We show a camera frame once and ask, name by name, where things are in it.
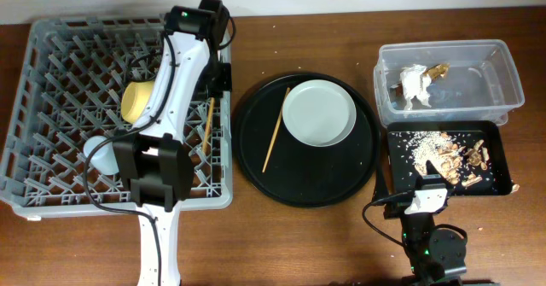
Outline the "food scraps and rice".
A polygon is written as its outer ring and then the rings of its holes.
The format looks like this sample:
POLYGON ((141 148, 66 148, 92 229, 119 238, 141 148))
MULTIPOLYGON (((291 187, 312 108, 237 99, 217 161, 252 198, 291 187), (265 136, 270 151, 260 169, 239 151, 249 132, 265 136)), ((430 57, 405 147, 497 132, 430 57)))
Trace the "food scraps and rice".
POLYGON ((447 131, 411 132, 404 138, 409 151, 404 160, 422 176, 429 174, 427 163, 430 162, 451 185, 461 185, 464 189, 491 181, 491 158, 485 140, 471 143, 463 137, 471 135, 447 131))

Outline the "wooden chopstick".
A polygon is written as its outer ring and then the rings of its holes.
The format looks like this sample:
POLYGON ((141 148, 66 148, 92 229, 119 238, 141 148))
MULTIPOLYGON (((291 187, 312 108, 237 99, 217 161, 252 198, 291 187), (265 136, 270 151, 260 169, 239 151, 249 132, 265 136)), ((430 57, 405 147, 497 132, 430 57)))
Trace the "wooden chopstick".
POLYGON ((208 138, 210 136, 211 129, 212 129, 212 116, 213 116, 213 112, 214 112, 214 105, 215 105, 215 98, 211 97, 210 102, 209 102, 209 109, 208 109, 208 112, 207 112, 207 118, 206 118, 206 129, 205 129, 204 138, 203 138, 203 141, 202 141, 202 152, 205 155, 207 154, 207 150, 209 148, 208 138))
POLYGON ((280 125, 281 125, 281 121, 282 121, 284 103, 285 103, 285 101, 286 101, 286 99, 288 97, 288 94, 289 94, 290 90, 291 89, 288 87, 286 89, 285 95, 283 97, 281 108, 280 108, 280 111, 279 111, 279 114, 278 114, 278 117, 277 117, 277 120, 276 120, 276 124, 275 124, 275 127, 274 127, 274 131, 272 132, 272 136, 271 136, 271 139, 270 139, 270 144, 269 144, 269 147, 268 147, 268 151, 267 151, 265 159, 264 159, 264 164, 263 164, 263 167, 262 167, 262 173, 265 173, 265 171, 267 169, 267 166, 268 166, 268 163, 270 161, 270 156, 271 156, 272 150, 274 148, 276 138, 277 138, 277 134, 278 134, 278 131, 280 129, 280 125))

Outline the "yellow bowl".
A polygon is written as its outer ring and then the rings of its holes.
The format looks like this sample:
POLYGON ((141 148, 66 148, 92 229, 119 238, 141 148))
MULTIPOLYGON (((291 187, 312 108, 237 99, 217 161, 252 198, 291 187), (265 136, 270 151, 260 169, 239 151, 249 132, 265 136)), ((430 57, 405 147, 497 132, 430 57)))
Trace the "yellow bowl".
POLYGON ((134 124, 148 104, 154 89, 154 81, 131 81, 126 87, 121 101, 122 118, 134 124))

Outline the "white napkin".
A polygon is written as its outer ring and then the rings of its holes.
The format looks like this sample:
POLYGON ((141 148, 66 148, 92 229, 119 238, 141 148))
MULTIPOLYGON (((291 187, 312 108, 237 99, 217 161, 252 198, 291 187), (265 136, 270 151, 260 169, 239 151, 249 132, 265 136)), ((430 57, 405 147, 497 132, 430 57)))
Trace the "white napkin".
POLYGON ((427 67, 414 64, 406 67, 400 73, 400 80, 403 86, 403 95, 406 101, 404 111, 413 108, 412 99, 417 98, 423 106, 431 107, 429 103, 430 94, 427 87, 432 83, 432 79, 425 74, 427 67))

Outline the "brown gold snack wrapper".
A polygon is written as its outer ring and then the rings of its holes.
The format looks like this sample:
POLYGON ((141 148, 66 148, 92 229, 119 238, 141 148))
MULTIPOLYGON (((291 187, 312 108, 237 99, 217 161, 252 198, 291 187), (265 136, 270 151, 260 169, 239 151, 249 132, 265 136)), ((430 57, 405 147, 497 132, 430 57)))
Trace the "brown gold snack wrapper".
MULTIPOLYGON (((447 75, 449 68, 450 68, 449 63, 442 63, 433 67, 427 67, 427 71, 425 72, 425 74, 428 75, 433 82, 435 79, 439 77, 444 78, 447 75)), ((392 85, 389 88, 389 90, 394 91, 397 96, 404 96, 401 80, 397 84, 392 85)))

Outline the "grey round plate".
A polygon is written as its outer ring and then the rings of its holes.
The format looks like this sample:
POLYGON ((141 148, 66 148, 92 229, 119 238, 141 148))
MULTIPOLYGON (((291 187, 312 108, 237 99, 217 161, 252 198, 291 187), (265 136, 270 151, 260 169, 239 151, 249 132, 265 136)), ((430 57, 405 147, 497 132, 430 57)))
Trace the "grey round plate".
POLYGON ((329 147, 343 141, 353 130, 356 103, 341 85, 312 79, 289 91, 282 105, 282 121, 299 142, 329 147))

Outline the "blue plastic cup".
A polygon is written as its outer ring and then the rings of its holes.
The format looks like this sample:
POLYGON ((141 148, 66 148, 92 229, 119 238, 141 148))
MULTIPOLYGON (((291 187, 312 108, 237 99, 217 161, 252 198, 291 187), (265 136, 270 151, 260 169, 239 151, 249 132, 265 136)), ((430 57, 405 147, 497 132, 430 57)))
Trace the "blue plastic cup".
MULTIPOLYGON (((104 136, 94 136, 84 143, 84 156, 88 157, 91 151, 101 142, 105 141, 104 136)), ((113 145, 108 143, 101 147, 90 160, 90 164, 103 175, 114 175, 119 172, 119 167, 113 151, 113 145)))

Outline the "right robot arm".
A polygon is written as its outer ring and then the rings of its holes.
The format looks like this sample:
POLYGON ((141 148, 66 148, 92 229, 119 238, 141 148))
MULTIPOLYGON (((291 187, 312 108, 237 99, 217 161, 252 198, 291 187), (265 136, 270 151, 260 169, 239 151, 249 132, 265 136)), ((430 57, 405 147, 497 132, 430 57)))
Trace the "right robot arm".
POLYGON ((434 222, 434 216, 447 207, 450 185, 431 162, 427 174, 415 181, 411 190, 391 194, 382 168, 377 169, 372 201, 366 208, 383 206, 385 219, 399 219, 401 238, 365 223, 380 235, 401 246, 409 259, 412 274, 401 278, 402 285, 461 285, 465 265, 466 231, 454 225, 434 222))

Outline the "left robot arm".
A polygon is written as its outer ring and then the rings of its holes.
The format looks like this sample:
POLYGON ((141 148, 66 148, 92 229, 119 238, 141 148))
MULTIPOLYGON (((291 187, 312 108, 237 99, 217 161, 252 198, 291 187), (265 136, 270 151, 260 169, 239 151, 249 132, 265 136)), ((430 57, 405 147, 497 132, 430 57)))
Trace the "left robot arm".
POLYGON ((141 234, 141 285, 179 285, 178 219, 195 167, 184 146, 195 98, 215 102, 232 89, 233 26, 220 0, 175 6, 165 17, 164 49, 154 79, 132 82, 122 98, 131 134, 113 143, 122 184, 136 205, 141 234))

